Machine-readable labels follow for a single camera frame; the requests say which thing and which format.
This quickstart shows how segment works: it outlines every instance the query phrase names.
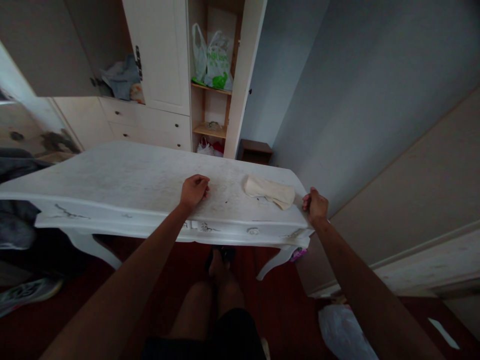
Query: foot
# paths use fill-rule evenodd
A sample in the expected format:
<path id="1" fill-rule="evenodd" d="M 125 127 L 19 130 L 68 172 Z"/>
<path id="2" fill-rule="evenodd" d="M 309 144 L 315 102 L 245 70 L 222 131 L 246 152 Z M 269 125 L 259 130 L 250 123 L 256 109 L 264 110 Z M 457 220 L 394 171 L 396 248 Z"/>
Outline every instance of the foot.
<path id="1" fill-rule="evenodd" d="M 218 249 L 213 249 L 213 259 L 211 260 L 208 275 L 214 279 L 222 278 L 230 269 L 230 263 L 222 259 L 222 254 Z"/>

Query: table top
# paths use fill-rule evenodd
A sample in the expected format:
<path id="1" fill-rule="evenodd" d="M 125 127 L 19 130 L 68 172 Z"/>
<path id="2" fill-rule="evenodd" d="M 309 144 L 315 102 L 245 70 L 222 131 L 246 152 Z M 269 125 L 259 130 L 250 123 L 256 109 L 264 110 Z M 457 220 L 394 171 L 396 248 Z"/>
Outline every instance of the table top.
<path id="1" fill-rule="evenodd" d="M 210 178 L 210 197 L 200 203 L 191 220 L 309 227 L 302 211 L 305 188 L 289 169 L 128 141 L 110 142 L 5 182 L 0 185 L 0 199 L 69 200 L 169 214 L 179 203 L 184 180 L 194 174 Z M 293 186 L 294 204 L 281 210 L 263 197 L 247 196 L 244 184 L 249 174 Z"/>

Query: sneaker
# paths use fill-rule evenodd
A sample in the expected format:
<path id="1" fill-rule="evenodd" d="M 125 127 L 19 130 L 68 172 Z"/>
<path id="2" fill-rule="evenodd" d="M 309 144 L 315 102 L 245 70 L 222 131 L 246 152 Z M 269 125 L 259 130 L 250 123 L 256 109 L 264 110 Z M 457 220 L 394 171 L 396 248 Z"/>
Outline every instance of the sneaker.
<path id="1" fill-rule="evenodd" d="M 0 294 L 0 318 L 19 307 L 47 300 L 59 292 L 63 280 L 44 277 L 21 284 Z"/>

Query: drawer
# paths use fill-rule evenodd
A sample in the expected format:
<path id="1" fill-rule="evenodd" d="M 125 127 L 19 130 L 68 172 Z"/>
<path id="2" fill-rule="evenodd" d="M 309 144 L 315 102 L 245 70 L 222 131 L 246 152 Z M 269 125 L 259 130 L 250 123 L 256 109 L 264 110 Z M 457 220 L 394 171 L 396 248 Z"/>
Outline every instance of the drawer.
<path id="1" fill-rule="evenodd" d="M 190 117 L 146 107 L 134 102 L 108 97 L 100 98 L 105 116 L 110 123 L 177 134 L 185 131 L 190 137 Z"/>
<path id="2" fill-rule="evenodd" d="M 176 132 L 167 132 L 114 122 L 109 122 L 109 125 L 113 136 L 117 140 L 191 151 L 190 132 L 184 129 Z"/>

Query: pink object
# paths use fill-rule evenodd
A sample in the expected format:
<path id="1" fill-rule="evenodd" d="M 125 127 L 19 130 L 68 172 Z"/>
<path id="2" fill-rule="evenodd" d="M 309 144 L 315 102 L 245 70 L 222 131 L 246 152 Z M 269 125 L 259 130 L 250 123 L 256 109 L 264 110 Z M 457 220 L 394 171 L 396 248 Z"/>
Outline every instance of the pink object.
<path id="1" fill-rule="evenodd" d="M 291 255 L 290 262 L 294 263 L 297 259 L 301 258 L 306 252 L 307 252 L 306 248 L 305 249 L 303 247 L 297 248 Z"/>

